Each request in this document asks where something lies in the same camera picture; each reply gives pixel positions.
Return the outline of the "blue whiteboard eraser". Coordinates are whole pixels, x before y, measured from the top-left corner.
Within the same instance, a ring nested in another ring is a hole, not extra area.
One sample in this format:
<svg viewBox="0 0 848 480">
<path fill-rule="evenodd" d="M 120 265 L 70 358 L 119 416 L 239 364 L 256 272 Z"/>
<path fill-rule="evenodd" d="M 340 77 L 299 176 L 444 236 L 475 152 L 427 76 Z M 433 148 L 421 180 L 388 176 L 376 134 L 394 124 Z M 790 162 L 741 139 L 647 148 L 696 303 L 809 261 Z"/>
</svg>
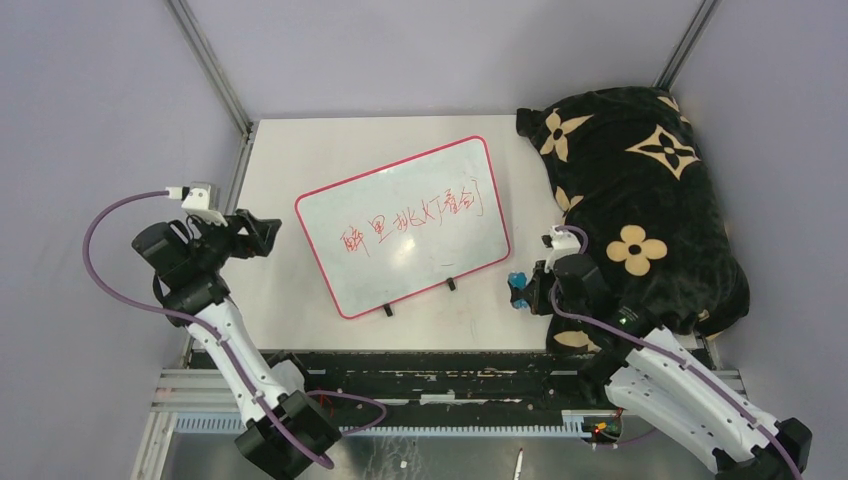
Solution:
<svg viewBox="0 0 848 480">
<path fill-rule="evenodd" d="M 529 303 L 524 296 L 527 287 L 527 276 L 524 272 L 512 272 L 507 277 L 510 289 L 510 304 L 514 309 L 528 309 Z"/>
</svg>

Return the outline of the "red framed whiteboard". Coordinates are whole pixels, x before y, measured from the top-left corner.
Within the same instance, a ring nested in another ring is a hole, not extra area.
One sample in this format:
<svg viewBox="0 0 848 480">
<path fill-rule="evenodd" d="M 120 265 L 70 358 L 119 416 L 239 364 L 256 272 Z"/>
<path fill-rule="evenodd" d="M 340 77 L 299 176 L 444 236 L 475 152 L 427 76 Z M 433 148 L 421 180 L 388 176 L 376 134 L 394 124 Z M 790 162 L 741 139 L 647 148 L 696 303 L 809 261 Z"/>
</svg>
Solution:
<svg viewBox="0 0 848 480">
<path fill-rule="evenodd" d="M 294 209 L 344 319 L 511 253 L 490 151 L 479 135 L 305 193 Z"/>
</svg>

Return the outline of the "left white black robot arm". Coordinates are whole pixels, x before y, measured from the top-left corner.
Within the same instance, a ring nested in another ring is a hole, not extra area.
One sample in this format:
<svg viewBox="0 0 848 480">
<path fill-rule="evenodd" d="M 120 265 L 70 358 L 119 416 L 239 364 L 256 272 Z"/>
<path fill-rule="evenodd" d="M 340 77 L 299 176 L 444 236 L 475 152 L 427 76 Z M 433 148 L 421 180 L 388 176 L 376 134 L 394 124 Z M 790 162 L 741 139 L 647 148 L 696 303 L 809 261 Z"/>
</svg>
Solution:
<svg viewBox="0 0 848 480">
<path fill-rule="evenodd" d="M 273 479 L 295 479 L 313 464 L 334 468 L 327 451 L 341 433 L 297 360 L 268 364 L 220 273 L 231 258 L 268 256 L 281 226 L 239 209 L 220 225 L 198 225 L 196 236 L 180 221 L 155 223 L 131 246 L 154 269 L 161 311 L 202 344 L 232 393 L 245 427 L 235 440 L 241 455 Z"/>
</svg>

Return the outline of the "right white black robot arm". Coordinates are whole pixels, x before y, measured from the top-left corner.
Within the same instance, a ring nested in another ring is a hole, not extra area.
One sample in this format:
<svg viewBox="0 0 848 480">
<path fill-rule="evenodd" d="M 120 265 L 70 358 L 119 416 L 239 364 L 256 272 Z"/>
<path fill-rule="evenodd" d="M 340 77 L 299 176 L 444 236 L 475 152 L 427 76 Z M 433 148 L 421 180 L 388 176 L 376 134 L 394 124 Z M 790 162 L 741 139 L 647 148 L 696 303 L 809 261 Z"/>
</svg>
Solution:
<svg viewBox="0 0 848 480">
<path fill-rule="evenodd" d="M 591 407 L 608 402 L 641 417 L 693 454 L 717 479 L 800 479 L 812 432 L 778 420 L 690 354 L 650 311 L 609 290 L 596 263 L 572 254 L 537 262 L 509 282 L 535 315 L 574 320 L 599 350 L 578 372 Z"/>
</svg>

